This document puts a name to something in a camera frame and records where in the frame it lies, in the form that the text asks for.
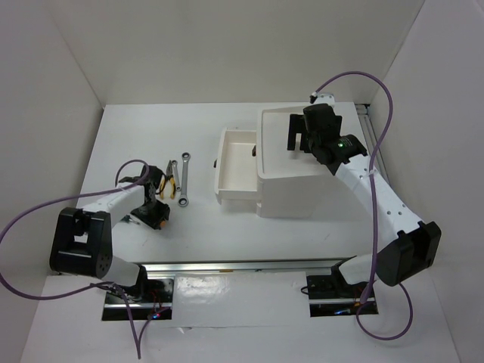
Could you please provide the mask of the yellow handled pliers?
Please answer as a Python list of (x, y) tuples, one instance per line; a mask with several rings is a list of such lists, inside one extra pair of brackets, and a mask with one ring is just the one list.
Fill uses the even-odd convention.
[(175, 160), (170, 160), (167, 164), (166, 171), (163, 173), (162, 181), (160, 184), (160, 188), (158, 191), (158, 195), (161, 200), (164, 199), (164, 191), (167, 186), (170, 186), (171, 191), (169, 193), (169, 197), (174, 200), (175, 193), (176, 193), (176, 182), (174, 176), (174, 167), (176, 166)]

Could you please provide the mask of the white drawer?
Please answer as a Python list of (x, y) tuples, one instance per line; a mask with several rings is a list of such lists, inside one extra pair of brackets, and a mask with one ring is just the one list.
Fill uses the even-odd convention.
[(260, 200), (255, 146), (255, 130), (222, 130), (214, 185), (219, 204), (223, 200)]

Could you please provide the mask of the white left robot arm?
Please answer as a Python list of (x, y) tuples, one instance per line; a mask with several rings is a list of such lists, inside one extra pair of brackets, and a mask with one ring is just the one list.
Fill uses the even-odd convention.
[(160, 230), (169, 221), (170, 208), (157, 199), (166, 174), (156, 166), (145, 166), (141, 174), (115, 182), (117, 192), (81, 209), (62, 209), (54, 233), (49, 265), (51, 270), (112, 281), (133, 302), (167, 291), (162, 281), (151, 280), (143, 265), (113, 255), (113, 227), (126, 217)]

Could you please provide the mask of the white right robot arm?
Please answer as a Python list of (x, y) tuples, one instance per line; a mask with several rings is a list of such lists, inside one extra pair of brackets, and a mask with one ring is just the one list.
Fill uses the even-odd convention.
[(313, 104), (289, 118), (287, 149), (311, 154), (338, 178), (370, 213), (371, 253), (339, 262), (330, 288), (348, 296), (356, 284), (375, 281), (394, 287), (433, 265), (442, 236), (435, 222), (424, 222), (407, 208), (374, 166), (354, 135), (342, 135), (343, 118), (328, 104)]

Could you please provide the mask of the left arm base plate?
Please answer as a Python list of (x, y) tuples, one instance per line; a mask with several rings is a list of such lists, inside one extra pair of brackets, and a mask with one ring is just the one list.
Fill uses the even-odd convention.
[[(143, 297), (126, 295), (134, 321), (144, 321), (150, 315), (154, 320), (172, 319), (172, 299), (174, 277), (161, 277), (150, 280), (150, 288)], [(129, 316), (123, 298), (116, 292), (107, 292), (104, 298), (102, 321), (128, 321)]]

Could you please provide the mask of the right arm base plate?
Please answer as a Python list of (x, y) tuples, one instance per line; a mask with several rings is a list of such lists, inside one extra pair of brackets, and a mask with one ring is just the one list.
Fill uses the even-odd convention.
[(365, 282), (348, 285), (333, 275), (309, 275), (301, 293), (309, 298), (312, 318), (355, 315), (361, 307), (360, 296)]

